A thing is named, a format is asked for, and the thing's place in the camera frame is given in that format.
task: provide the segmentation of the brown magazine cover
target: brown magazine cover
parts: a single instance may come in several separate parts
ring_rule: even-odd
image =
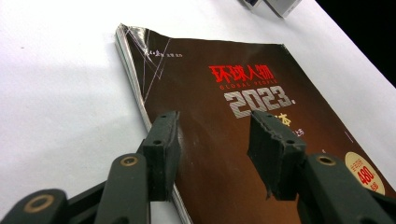
[[[266,199],[247,155],[251,110],[277,116],[307,154],[330,153],[367,189],[396,195],[284,45],[172,38],[125,25],[117,40],[148,129],[161,113],[180,111],[174,200],[183,222],[300,222],[296,202]]]

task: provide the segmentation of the worn magazine edge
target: worn magazine edge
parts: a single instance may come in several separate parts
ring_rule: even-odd
[[[152,124],[149,121],[149,115],[147,113],[146,108],[144,107],[143,97],[141,95],[139,83],[137,81],[137,75],[134,68],[134,59],[131,54],[131,50],[128,45],[128,40],[126,39],[126,33],[123,30],[125,25],[120,24],[116,31],[116,48],[121,57],[122,64],[127,72],[129,81],[133,87],[134,91],[134,98],[136,99],[136,103],[139,107],[140,113],[142,115],[142,119],[145,123],[146,129],[150,130]],[[190,215],[186,209],[186,206],[183,203],[183,200],[180,196],[180,193],[177,189],[176,184],[174,184],[173,191],[172,191],[172,201],[177,208],[177,212],[181,218],[183,224],[192,224],[192,220]]]

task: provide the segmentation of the magazine cover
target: magazine cover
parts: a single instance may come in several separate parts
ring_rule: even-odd
[[[296,202],[266,198],[247,155],[252,110],[280,119],[307,154],[330,153],[365,188],[396,195],[284,45],[172,38],[123,24],[116,38],[147,128],[180,112],[174,201],[183,222],[300,222]]]

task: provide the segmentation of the white background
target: white background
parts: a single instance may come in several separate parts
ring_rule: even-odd
[[[0,0],[0,219],[57,188],[106,180],[146,136],[115,48],[120,23],[172,37],[285,44],[363,149],[396,186],[396,90],[314,0],[286,19],[238,0]],[[152,223],[179,223],[171,203]]]

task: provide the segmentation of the white table surface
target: white table surface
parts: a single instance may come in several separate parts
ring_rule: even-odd
[[[0,0],[0,219],[39,189],[73,197],[147,132],[115,48],[120,23],[172,37],[283,43],[390,184],[396,90],[314,0],[286,19],[240,0]],[[171,203],[152,223],[180,223]]]

